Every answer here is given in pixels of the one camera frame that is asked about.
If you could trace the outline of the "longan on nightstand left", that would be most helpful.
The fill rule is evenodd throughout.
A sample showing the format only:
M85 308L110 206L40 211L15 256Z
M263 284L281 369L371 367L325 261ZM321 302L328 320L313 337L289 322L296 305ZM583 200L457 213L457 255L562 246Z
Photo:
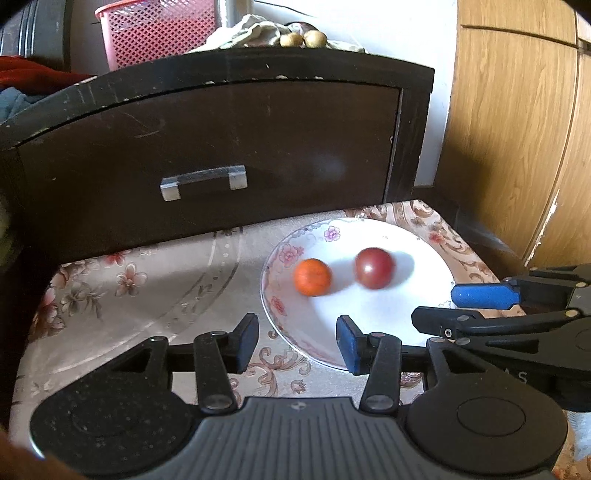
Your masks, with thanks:
M283 48L300 48L304 44L304 38L297 32L290 32L280 36L280 46Z

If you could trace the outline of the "white floral porcelain bowl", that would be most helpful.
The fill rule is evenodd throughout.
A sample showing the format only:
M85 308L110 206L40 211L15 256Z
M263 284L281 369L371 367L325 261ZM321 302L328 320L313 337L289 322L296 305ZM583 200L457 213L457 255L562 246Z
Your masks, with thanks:
M371 290L356 281L355 258L377 247L396 263L391 283ZM294 272L308 259L332 271L329 292L307 297L297 291ZM412 324L419 306L450 308L455 285L443 258L419 236L392 224L338 218L305 225L280 241L263 266L260 299L274 330L295 351L329 368L345 369L335 340L335 323L348 315L365 332L383 332L410 346L426 335Z

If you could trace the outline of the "floral beige tablecloth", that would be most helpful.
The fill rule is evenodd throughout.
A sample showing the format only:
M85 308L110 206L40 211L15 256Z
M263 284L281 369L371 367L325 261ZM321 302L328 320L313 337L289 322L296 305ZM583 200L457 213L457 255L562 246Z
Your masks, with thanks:
M31 315L7 439L35 479L586 479L590 409L551 397L424 334L402 342L396 414L359 409L367 375L329 368L277 334L266 259L298 228L363 218L401 227L458 284L499 280L420 200L335 211L60 262ZM259 318L232 413L197 405L193 340Z

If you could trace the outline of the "dark wooden nightstand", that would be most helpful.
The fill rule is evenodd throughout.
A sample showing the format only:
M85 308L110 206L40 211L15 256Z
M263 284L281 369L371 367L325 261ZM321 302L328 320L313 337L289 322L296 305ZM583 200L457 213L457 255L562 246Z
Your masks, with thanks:
M12 223L59 262L407 199L435 72L329 49L168 57L70 86L1 127ZM166 202L164 177L245 165L249 186Z

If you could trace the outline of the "longan on nightstand right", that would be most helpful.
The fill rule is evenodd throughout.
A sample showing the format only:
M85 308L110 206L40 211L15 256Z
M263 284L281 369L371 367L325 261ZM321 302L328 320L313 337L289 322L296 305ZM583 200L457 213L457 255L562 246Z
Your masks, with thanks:
M307 48L325 48L328 42L328 37L322 31L308 30L304 33L304 44Z

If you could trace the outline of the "crumpled beige cloth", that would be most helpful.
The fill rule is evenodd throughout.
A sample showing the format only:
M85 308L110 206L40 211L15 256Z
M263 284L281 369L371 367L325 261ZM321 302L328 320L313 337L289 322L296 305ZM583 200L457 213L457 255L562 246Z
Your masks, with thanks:
M304 33L308 30L318 29L305 22L291 22L287 25L283 25L266 20L266 18L259 15L247 14L243 16L242 20L240 20L238 24L235 24L235 26L221 27L215 30L205 40L204 45L189 50L189 53L236 48L283 48L280 46L281 35L297 32L304 38ZM338 40L329 40L328 45L325 46L325 48L355 53L366 52L366 49L360 45Z

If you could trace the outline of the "large dark red tomato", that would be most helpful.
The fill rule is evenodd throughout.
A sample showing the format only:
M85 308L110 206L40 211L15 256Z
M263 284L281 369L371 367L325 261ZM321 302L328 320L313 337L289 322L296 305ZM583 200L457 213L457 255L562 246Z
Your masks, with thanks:
M371 290L387 287L394 278L394 270L394 257L380 248L363 249L355 259L356 282Z

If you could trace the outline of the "blue garment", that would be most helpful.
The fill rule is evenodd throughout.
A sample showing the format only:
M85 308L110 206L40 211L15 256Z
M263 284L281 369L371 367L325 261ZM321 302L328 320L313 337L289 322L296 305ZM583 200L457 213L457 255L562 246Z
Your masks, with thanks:
M43 98L43 95L26 95L14 87L2 90L0 92L0 123L6 122Z

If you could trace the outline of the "red blanket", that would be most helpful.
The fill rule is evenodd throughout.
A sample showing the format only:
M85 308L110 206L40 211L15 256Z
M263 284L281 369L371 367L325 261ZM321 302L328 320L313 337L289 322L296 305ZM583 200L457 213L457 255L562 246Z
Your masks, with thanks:
M90 75L51 69L18 56L0 58L2 90L15 88L27 95L49 95L90 78Z

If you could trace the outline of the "pink plastic basket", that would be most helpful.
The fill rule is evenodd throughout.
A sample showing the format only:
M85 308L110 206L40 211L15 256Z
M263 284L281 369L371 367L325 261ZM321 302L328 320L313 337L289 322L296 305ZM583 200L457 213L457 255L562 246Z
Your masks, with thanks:
M216 7L202 0L117 1L95 11L108 67L184 54L216 29Z

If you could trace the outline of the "orange tangerine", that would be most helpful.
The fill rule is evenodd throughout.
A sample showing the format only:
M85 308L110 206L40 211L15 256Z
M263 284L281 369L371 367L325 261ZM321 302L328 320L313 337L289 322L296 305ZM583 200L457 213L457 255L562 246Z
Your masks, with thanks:
M325 295L332 286L332 270L318 259L307 259L297 264L294 270L294 287L307 297Z

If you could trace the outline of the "wooden wardrobe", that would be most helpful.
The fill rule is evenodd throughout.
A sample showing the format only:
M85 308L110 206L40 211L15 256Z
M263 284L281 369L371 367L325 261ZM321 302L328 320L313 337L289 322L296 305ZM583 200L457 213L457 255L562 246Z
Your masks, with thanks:
M462 1L436 176L510 271L590 259L590 5Z

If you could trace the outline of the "longan on nightstand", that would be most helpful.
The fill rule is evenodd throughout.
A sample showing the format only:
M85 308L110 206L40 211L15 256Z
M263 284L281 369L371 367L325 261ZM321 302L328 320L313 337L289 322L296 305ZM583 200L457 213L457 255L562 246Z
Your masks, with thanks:
M300 48L304 44L304 38L297 32L290 32L280 36L280 46L283 48Z
M328 42L328 37L322 31L308 30L304 33L304 44L307 48L325 48Z

